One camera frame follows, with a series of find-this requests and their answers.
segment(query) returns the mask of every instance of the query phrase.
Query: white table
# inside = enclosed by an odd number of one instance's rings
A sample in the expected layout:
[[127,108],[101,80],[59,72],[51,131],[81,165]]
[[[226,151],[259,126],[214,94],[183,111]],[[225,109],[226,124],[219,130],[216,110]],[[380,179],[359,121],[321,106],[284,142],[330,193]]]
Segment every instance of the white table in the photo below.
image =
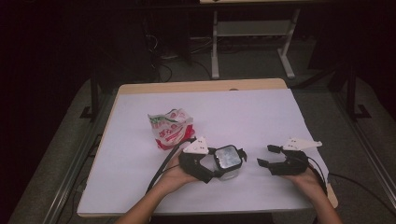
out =
[[[247,162],[234,179],[191,183],[168,195],[154,214],[273,212],[311,207],[288,180],[272,176],[256,160],[285,160],[268,152],[267,145],[282,146],[290,137],[312,140],[291,91],[283,80],[275,78],[120,87],[78,206],[80,216],[121,215],[145,194],[169,152],[157,148],[147,114],[172,108],[183,108],[194,118],[196,135],[205,136],[210,147],[243,148]],[[327,176],[328,169],[317,149],[308,149],[306,154]]]

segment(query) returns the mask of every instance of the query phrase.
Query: red and white packaging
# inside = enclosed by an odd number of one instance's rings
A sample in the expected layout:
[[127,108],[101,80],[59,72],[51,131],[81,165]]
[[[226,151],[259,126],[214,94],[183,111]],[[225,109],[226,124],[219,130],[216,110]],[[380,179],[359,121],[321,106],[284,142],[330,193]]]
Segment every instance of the red and white packaging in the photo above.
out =
[[164,150],[195,134],[192,117],[183,109],[173,109],[167,114],[148,115],[155,141]]

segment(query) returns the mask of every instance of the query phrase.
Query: floor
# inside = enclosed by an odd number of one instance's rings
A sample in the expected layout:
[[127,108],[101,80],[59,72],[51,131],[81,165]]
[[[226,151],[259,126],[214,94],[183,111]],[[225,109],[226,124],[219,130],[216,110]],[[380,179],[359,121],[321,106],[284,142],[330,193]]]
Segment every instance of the floor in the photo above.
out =
[[[224,40],[223,49],[219,51],[220,79],[281,77],[290,87],[319,72],[306,69],[314,39],[294,40],[290,45],[288,55],[296,74],[293,80],[286,78],[277,57],[276,49],[282,39],[245,39],[238,48],[232,49],[227,41]],[[204,39],[195,40],[195,44],[199,50],[192,54],[191,64],[168,52],[159,67],[159,82],[210,79],[210,51],[205,48]],[[325,77],[303,90],[293,90],[293,94],[308,130],[314,139],[324,143],[318,150],[334,174],[329,179],[339,202],[337,212],[345,223],[394,223],[395,204],[384,190],[367,148],[382,161],[390,179],[396,179],[396,122],[376,100],[370,86],[359,79],[357,104],[364,105],[372,117],[351,121],[345,113],[346,90],[328,91],[326,85],[330,78]],[[90,82],[81,87],[10,223],[113,223],[116,220],[116,217],[84,218],[76,214],[115,94],[116,91],[100,94],[100,114],[91,122],[79,117],[91,103]],[[359,182],[383,203],[361,186],[337,175]],[[272,216],[279,224],[312,223],[315,213],[304,210]],[[247,220],[262,223],[262,216],[252,215],[246,217]]]

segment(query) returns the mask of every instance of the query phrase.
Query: gray carpet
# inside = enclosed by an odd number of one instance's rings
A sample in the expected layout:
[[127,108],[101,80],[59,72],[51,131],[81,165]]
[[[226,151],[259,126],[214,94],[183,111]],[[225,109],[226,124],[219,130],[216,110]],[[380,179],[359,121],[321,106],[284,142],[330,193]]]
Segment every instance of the gray carpet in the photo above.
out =
[[[294,41],[288,55],[297,78],[286,79],[276,54],[276,48],[280,46],[280,43],[279,41],[264,41],[259,46],[248,45],[234,53],[224,51],[219,55],[220,79],[281,77],[291,86],[310,78],[317,72],[306,69],[315,41]],[[172,76],[169,81],[209,80],[207,70],[210,71],[210,53],[194,54],[192,59],[198,63],[187,64],[182,60],[168,60],[165,63],[167,67],[160,68],[162,80],[168,79],[171,71]],[[306,90],[293,91],[308,129],[314,139],[323,143],[319,152],[331,173],[359,181],[392,208],[354,131],[355,123],[351,124],[344,112],[345,91],[339,93],[327,91],[325,87],[329,78],[323,78]],[[57,220],[58,216],[49,218],[46,215],[55,196],[60,193],[59,187],[64,181],[64,176],[71,168],[71,164],[74,164],[72,160],[80,149],[89,147],[92,139],[103,131],[114,101],[115,94],[102,94],[101,118],[94,123],[87,119],[80,119],[79,114],[83,108],[90,105],[89,87],[90,83],[87,82],[76,95],[10,223],[43,223],[44,220]],[[372,115],[371,119],[360,119],[359,126],[374,146],[375,152],[390,176],[396,179],[394,163],[396,122],[378,103],[371,88],[360,80],[358,80],[357,103],[365,105]],[[113,223],[115,221],[112,217],[82,218],[76,214],[84,181],[89,174],[93,160],[94,157],[89,157],[77,178],[73,180],[75,184],[66,195],[67,201],[59,214],[56,214],[59,215],[58,223]],[[359,186],[339,177],[330,176],[329,178],[339,201],[337,211],[345,223],[396,222],[396,218],[381,203]],[[273,214],[274,222],[279,224],[312,223],[314,217],[315,213],[312,210]]]

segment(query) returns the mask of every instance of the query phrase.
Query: cable on floor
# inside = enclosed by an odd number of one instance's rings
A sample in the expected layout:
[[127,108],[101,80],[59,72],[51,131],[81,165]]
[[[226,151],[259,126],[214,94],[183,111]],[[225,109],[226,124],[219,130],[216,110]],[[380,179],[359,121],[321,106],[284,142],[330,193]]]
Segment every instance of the cable on floor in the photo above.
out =
[[351,178],[349,178],[349,177],[346,177],[346,176],[343,176],[343,175],[338,175],[338,174],[334,174],[334,173],[329,173],[329,175],[332,175],[332,176],[336,176],[336,177],[339,177],[339,178],[342,178],[342,179],[345,179],[345,180],[347,180],[347,181],[349,181],[349,182],[351,182],[351,183],[353,183],[353,184],[355,184],[355,185],[357,185],[357,186],[359,186],[359,187],[361,187],[362,189],[364,189],[366,192],[368,192],[369,194],[371,194],[374,198],[376,198],[394,217],[396,217],[396,212],[394,212],[391,208],[389,208],[388,206],[387,206],[387,204],[384,202],[384,201],[382,201],[375,193],[373,193],[371,190],[369,190],[369,189],[367,189],[366,187],[364,187],[363,186],[363,184],[361,184],[361,183],[359,183],[358,181],[356,181],[356,180],[353,180],[353,179],[351,179]]

